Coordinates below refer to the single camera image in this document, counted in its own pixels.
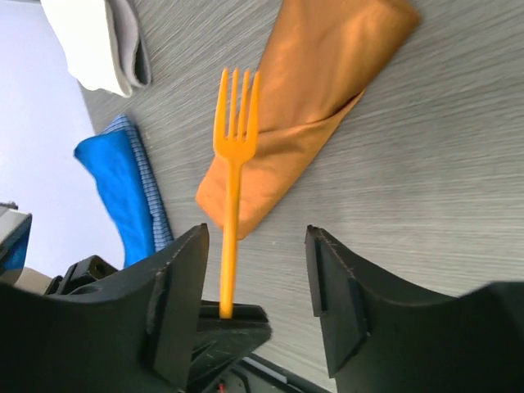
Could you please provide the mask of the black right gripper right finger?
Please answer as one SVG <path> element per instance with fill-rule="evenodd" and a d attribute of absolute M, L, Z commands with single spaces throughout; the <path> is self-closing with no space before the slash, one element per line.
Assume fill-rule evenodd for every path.
<path fill-rule="evenodd" d="M 306 263 L 339 392 L 520 392 L 523 285 L 459 297 L 408 282 L 309 226 Z"/>

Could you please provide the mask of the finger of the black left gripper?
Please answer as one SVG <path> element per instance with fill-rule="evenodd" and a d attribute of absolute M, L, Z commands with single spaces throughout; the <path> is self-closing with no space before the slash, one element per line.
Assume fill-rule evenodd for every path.
<path fill-rule="evenodd" d="M 269 319 L 259 305 L 237 304 L 231 319 L 219 317 L 219 303 L 201 303 L 187 392 L 211 392 L 223 375 L 271 338 Z"/>

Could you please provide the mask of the orange satin napkin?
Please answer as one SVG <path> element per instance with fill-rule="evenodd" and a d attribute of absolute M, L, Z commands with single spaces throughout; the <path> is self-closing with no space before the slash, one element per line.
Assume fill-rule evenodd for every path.
<path fill-rule="evenodd" d="M 407 1 L 285 1 L 260 58 L 259 137 L 238 235 L 285 196 L 420 20 Z"/>

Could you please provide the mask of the orange plastic fork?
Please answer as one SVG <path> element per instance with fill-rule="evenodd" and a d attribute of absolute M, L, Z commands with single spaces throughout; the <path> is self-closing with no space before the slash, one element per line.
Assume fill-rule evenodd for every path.
<path fill-rule="evenodd" d="M 215 110 L 215 154 L 227 170 L 223 245 L 219 283 L 219 316 L 233 316 L 237 271 L 237 236 L 242 167 L 255 156 L 259 135 L 260 74 L 223 70 Z"/>

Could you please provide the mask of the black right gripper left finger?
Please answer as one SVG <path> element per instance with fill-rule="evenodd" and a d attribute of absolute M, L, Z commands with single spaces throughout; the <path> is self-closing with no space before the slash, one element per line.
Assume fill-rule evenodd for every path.
<path fill-rule="evenodd" d="M 185 391 L 208 250 L 199 224 L 68 295 L 2 285 L 2 391 Z"/>

